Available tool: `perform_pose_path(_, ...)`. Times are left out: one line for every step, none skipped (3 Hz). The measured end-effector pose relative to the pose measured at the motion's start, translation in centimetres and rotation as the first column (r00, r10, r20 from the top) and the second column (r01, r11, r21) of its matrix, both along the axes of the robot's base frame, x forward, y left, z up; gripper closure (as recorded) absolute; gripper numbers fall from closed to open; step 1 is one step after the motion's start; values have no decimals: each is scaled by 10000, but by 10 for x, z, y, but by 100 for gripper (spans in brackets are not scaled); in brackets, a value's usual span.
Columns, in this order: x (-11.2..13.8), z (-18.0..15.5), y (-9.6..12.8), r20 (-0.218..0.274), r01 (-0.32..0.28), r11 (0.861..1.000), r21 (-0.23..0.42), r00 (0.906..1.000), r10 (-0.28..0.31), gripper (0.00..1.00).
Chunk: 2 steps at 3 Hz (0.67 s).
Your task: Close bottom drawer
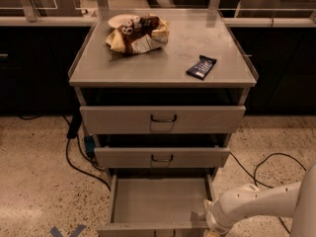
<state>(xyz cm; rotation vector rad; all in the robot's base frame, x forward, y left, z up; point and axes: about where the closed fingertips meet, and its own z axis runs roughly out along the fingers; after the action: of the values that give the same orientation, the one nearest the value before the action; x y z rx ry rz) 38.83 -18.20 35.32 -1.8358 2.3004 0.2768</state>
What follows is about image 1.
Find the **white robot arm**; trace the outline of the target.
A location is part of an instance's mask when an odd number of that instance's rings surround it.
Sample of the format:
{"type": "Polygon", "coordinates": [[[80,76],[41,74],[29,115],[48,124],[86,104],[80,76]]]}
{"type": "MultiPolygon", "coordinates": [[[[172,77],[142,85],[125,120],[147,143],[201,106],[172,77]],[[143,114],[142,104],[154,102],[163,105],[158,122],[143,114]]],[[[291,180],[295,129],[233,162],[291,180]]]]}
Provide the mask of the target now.
{"type": "Polygon", "coordinates": [[[222,237],[239,221],[258,215],[291,217],[290,237],[316,237],[316,164],[301,182],[264,191],[246,184],[203,203],[208,225],[203,237],[222,237]]]}

